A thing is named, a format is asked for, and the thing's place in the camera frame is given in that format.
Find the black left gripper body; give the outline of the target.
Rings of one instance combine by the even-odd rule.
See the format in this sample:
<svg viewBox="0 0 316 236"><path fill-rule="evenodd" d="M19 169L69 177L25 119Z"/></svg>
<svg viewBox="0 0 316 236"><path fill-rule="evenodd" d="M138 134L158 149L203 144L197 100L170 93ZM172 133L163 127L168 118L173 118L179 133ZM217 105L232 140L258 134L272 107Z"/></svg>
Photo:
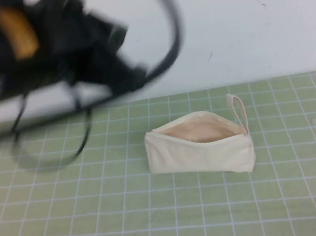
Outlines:
<svg viewBox="0 0 316 236"><path fill-rule="evenodd" d="M131 67L117 54L125 35L99 40L58 43L62 80L114 85L132 80Z"/></svg>

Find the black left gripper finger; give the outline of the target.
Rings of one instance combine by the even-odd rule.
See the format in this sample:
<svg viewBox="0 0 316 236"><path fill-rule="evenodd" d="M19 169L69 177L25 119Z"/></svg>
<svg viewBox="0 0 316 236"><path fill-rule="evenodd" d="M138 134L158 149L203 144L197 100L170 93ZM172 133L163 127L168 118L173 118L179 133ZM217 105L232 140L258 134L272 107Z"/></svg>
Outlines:
<svg viewBox="0 0 316 236"><path fill-rule="evenodd" d="M124 65L124 76L125 81L138 81L145 80L147 75L147 70L144 66L130 66Z"/></svg>

